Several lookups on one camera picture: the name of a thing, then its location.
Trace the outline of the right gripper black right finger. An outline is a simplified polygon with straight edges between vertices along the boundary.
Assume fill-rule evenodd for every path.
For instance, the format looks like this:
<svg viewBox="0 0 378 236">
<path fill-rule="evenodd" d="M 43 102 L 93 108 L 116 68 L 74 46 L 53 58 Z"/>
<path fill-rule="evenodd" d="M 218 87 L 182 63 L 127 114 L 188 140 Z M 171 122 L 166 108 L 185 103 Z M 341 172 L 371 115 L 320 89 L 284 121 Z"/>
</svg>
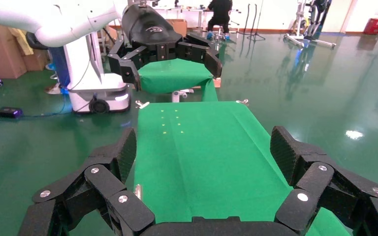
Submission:
<svg viewBox="0 0 378 236">
<path fill-rule="evenodd" d="M 303 236 L 324 208 L 355 236 L 378 236 L 378 183 L 339 166 L 282 126 L 272 130 L 270 152 L 292 187 L 275 214 L 277 223 Z"/>
</svg>

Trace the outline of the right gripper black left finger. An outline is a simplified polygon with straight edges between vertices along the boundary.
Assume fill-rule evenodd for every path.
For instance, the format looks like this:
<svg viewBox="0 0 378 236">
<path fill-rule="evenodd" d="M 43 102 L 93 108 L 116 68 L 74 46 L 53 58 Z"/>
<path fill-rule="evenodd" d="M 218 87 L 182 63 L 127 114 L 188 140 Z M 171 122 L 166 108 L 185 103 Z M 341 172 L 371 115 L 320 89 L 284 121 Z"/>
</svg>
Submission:
<svg viewBox="0 0 378 236">
<path fill-rule="evenodd" d="M 155 215 L 125 183 L 136 158 L 136 133 L 93 150 L 80 168 L 39 189 L 32 197 L 18 234 L 66 236 L 88 213 L 97 211 L 118 236 L 139 236 Z"/>
</svg>

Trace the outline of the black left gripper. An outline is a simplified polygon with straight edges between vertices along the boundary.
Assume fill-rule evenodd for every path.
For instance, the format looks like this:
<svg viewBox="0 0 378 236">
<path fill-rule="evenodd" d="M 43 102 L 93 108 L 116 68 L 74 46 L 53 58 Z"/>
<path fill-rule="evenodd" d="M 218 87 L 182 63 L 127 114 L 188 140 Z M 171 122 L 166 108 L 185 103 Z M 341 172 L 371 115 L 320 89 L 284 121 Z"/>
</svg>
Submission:
<svg viewBox="0 0 378 236">
<path fill-rule="evenodd" d="M 134 84 L 137 91 L 142 89 L 138 70 L 149 61 L 179 58 L 203 64 L 214 78 L 221 77 L 222 62 L 214 44 L 193 33 L 183 37 L 152 7 L 129 5 L 121 24 L 131 46 L 117 40 L 108 62 L 111 72 L 120 75 L 124 83 Z"/>
</svg>

